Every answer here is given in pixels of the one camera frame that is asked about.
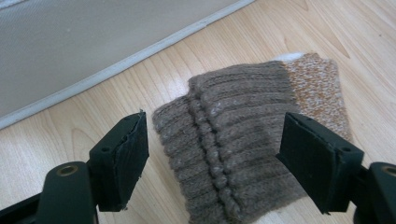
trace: beige speckled knit section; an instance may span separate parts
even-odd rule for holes
[[[286,112],[350,136],[336,65],[317,54],[235,65],[189,84],[187,95],[154,112],[153,123],[190,223],[249,223],[305,196],[275,157]]]
[[[352,141],[335,61],[307,53],[285,65],[302,114]]]

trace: knitted fabric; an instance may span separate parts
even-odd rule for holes
[[[289,62],[241,64],[193,77],[187,95],[154,112],[191,223],[247,223],[305,195],[275,157],[285,113],[338,120],[333,130],[348,133],[339,84],[334,84],[334,71],[328,72],[333,62],[319,59],[306,54]],[[327,95],[315,94],[324,90],[302,86],[318,75],[310,76],[312,71],[331,82],[326,91],[337,91],[329,103]],[[317,105],[314,113],[304,107],[318,99],[326,104]]]

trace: gray-brown knit cloth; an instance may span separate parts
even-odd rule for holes
[[[154,112],[155,129],[187,199],[190,223],[246,223],[305,195],[275,154],[285,113],[318,102],[296,98],[308,96],[306,91],[314,93],[311,98],[327,96],[315,94],[323,90],[296,88],[301,78],[312,78],[296,75],[297,70],[321,65],[317,73],[325,75],[313,76],[322,76],[319,83],[327,78],[332,83],[327,91],[341,93],[337,76],[328,69],[334,63],[319,59],[306,54],[290,62],[241,64],[193,77],[187,95]],[[328,117],[319,117],[335,121],[334,131],[348,133],[341,94],[334,95],[315,111],[326,111]]]

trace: light wood surface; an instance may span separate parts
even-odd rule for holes
[[[148,112],[150,157],[128,210],[101,223],[187,223],[188,213],[150,116],[187,92],[187,80],[239,63],[315,51],[338,62],[346,109],[364,164],[396,163],[396,2],[259,0],[119,75],[0,131],[0,209],[38,193],[47,171],[86,161],[122,117]],[[260,223],[352,223],[322,216],[309,199]]]

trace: wood grain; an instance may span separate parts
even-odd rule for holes
[[[0,209],[38,193],[47,171],[86,161],[122,117],[153,110],[187,92],[190,77],[281,53],[315,51],[338,62],[346,109],[364,164],[396,163],[396,2],[259,0],[119,75],[0,131]],[[168,159],[148,119],[150,157],[128,210],[101,223],[187,223]],[[322,216],[309,199],[258,223],[351,223]]]

